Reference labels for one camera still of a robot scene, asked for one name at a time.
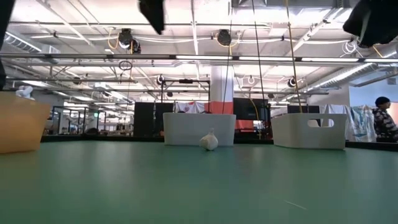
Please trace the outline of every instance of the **ceiling light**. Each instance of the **ceiling light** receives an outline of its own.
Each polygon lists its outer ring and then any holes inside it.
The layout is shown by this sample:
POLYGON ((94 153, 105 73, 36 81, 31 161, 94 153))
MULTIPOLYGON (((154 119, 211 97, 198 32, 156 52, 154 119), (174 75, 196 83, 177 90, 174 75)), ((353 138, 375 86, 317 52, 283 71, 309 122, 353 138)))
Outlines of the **ceiling light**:
POLYGON ((38 82, 38 81, 22 81, 22 82, 30 84, 30 85, 34 85, 34 86, 39 86, 39 87, 47 87, 48 86, 44 82, 38 82))
POLYGON ((56 93, 56 94, 58 94, 58 95, 61 95, 61 96, 67 96, 67 97, 69 97, 68 94, 64 94, 64 93, 59 92, 59 91, 54 91, 54 93, 56 93))
POLYGON ((397 63, 398 59, 395 59, 395 58, 369 58, 369 59, 365 59, 365 62, 372 62, 372 63, 397 63))
POLYGON ((109 52, 111 54, 114 54, 114 52, 111 49, 105 49, 106 52, 109 52))
POLYGON ((74 96, 74 98, 81 100, 81 101, 92 101, 94 99, 90 98, 90 97, 85 97, 85 96, 74 96))
POLYGON ((303 62, 357 62, 358 58, 302 58, 303 62))
POLYGON ((95 105, 115 105, 115 103, 94 103, 95 105))
POLYGON ((253 76, 250 76, 250 77, 248 78, 248 83, 249 83, 249 84, 254 84, 253 76))
POLYGON ((127 98, 123 94, 120 94, 120 93, 118 93, 116 91, 111 91, 111 94, 112 94, 113 97, 115 97, 115 98, 117 98, 119 100, 123 100, 123 99, 127 98))
POLYGON ((287 102, 287 101, 280 101, 280 102, 278 102, 278 101, 268 101, 268 103, 270 103, 270 104, 290 104, 290 102, 287 102))
POLYGON ((291 62, 290 57, 239 57, 239 60, 263 60, 263 61, 280 61, 280 62, 291 62))
POLYGON ((86 105, 86 104, 75 104, 75 103, 68 103, 68 102, 64 102, 63 105, 64 106, 88 107, 88 105, 86 105))
POLYGON ((232 57, 228 56, 206 56, 206 55, 177 55, 175 56, 177 59, 182 60, 231 60, 232 57))

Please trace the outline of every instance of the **dark clothing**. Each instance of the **dark clothing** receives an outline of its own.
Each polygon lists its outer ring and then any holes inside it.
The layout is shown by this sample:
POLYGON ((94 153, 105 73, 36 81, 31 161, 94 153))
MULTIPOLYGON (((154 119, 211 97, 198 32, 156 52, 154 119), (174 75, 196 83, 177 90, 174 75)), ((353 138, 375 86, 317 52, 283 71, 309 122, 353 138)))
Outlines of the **dark clothing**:
POLYGON ((391 116, 384 109, 373 109, 374 130, 380 141, 398 141, 398 128, 391 116))

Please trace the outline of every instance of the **ceiling duct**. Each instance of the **ceiling duct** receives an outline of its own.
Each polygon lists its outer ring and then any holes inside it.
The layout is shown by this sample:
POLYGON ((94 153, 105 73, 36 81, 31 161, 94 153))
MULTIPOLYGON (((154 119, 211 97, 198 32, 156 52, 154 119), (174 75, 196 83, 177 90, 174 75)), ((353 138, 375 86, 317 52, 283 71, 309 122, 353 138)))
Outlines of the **ceiling duct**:
MULTIPOLYGON (((383 58, 394 58, 397 55, 397 47, 398 45, 393 45, 388 49, 383 50, 381 52, 383 58)), ((370 57, 375 58, 378 56, 377 54, 373 54, 370 57)), ((385 67, 379 67, 377 63, 364 63, 362 65, 358 65, 353 68, 343 68, 309 85, 308 91, 316 90, 317 88, 328 88, 328 87, 338 86, 339 84, 355 80, 363 75, 368 74, 369 72, 375 72, 380 68, 385 68, 385 67)))
MULTIPOLYGON (((35 42, 22 34, 15 31, 6 31, 6 35, 4 36, 4 43, 12 45, 18 49, 21 49, 25 52, 31 54, 60 54, 61 51, 56 49, 55 47, 47 44, 40 44, 35 42)), ((43 62, 50 62, 52 64, 56 64, 59 62, 58 59, 53 58, 43 58, 41 59, 43 62)))

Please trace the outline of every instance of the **white plastic bin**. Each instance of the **white plastic bin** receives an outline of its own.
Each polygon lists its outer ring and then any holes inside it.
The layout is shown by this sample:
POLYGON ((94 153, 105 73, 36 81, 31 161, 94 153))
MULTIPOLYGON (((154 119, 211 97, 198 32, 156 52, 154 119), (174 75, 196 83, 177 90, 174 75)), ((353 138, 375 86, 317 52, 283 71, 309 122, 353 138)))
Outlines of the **white plastic bin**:
POLYGON ((299 149, 344 149, 346 114, 285 114, 271 120, 276 146, 299 149), (319 127, 315 119, 332 119, 332 127, 319 127))
POLYGON ((218 146, 233 146, 236 115, 164 113, 164 143, 173 146, 198 146, 200 139, 214 128, 218 146))

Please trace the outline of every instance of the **hanging wire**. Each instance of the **hanging wire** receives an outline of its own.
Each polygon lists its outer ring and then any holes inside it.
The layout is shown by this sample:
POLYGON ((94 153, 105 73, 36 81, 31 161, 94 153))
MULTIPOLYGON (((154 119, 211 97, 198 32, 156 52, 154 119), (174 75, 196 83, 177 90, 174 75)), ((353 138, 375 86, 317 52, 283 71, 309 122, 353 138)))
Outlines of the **hanging wire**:
POLYGON ((254 30, 256 31, 256 40, 257 40, 257 56, 259 58, 259 70, 260 70, 260 84, 261 84, 261 95, 262 95, 262 103, 263 107, 262 109, 264 110, 264 115, 266 113, 266 98, 264 97, 264 86, 262 84, 262 72, 261 72, 261 61, 260 61, 260 46, 259 46, 259 36, 257 33, 257 22, 256 22, 256 11, 254 10, 254 0, 251 0, 252 2, 252 9, 253 9, 253 16, 254 16, 254 30))
MULTIPOLYGON (((231 16, 231 23, 229 24, 229 34, 232 34, 232 16, 231 16)), ((225 77, 225 88, 224 88, 224 98, 223 98, 223 114, 224 114, 224 108, 225 108, 225 94, 226 94, 226 86, 228 84, 228 69, 229 69, 229 56, 232 54, 231 52, 231 43, 228 45, 228 53, 227 53, 227 60, 226 60, 226 77, 225 77)), ((221 79, 221 91, 223 90, 223 82, 221 79)))
POLYGON ((291 29, 291 23, 290 23, 290 15, 289 15, 289 0, 286 0, 286 12, 287 12, 287 27, 289 28, 290 49, 291 49, 291 52, 292 52, 292 62, 293 62, 295 90, 296 90, 296 94, 297 94, 298 107, 300 108, 300 113, 303 113, 303 108, 301 107, 300 94, 299 94, 299 84, 297 83, 296 64, 295 64, 295 61, 294 61, 292 29, 291 29))

